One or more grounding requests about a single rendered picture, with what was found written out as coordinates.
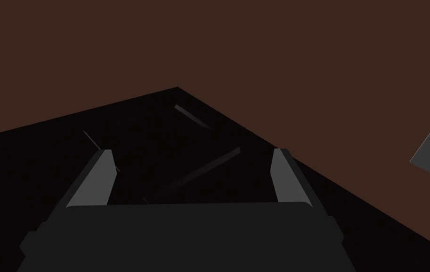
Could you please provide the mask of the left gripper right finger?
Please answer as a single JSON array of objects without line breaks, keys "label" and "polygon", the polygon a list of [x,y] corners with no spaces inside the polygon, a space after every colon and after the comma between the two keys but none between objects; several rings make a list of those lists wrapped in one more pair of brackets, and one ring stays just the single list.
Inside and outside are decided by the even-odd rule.
[{"label": "left gripper right finger", "polygon": [[279,202],[302,202],[313,208],[323,207],[308,179],[287,149],[273,150],[270,176]]}]

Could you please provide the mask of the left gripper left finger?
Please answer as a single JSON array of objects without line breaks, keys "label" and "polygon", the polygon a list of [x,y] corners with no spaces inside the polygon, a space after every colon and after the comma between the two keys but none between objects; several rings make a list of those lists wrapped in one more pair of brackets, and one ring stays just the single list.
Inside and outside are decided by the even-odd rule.
[{"label": "left gripper left finger", "polygon": [[107,205],[116,176],[112,150],[97,151],[57,203],[56,208]]}]

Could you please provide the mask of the thin grey cutlery piece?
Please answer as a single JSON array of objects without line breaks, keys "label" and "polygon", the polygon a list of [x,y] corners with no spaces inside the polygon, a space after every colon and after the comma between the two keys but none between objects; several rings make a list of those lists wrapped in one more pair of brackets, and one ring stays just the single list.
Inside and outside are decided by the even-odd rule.
[{"label": "thin grey cutlery piece", "polygon": [[84,130],[82,130],[83,134],[86,135],[86,137],[93,143],[93,145],[98,149],[101,150],[100,146],[95,142],[95,140]]}]

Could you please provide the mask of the black table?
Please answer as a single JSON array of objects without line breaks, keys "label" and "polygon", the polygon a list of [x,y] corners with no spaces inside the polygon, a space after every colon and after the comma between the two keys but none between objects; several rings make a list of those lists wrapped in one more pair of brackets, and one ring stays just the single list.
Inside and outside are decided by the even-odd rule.
[{"label": "black table", "polygon": [[15,128],[0,132],[0,272],[17,272],[22,239],[98,151],[82,130],[113,152],[113,204],[275,200],[274,145],[180,88]]}]

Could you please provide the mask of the short grey cutlery piece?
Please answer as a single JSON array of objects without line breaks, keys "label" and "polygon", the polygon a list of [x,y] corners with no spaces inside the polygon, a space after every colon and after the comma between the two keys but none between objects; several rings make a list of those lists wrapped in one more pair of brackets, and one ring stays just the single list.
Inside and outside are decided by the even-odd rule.
[{"label": "short grey cutlery piece", "polygon": [[186,116],[187,118],[189,118],[190,120],[194,121],[195,123],[197,123],[200,127],[206,128],[206,129],[210,129],[213,130],[212,127],[210,127],[207,123],[203,122],[201,119],[197,118],[195,115],[191,114],[190,112],[188,112],[187,110],[183,109],[180,105],[176,104],[174,106],[174,108],[176,110],[178,110],[179,112],[181,112],[184,116]]}]

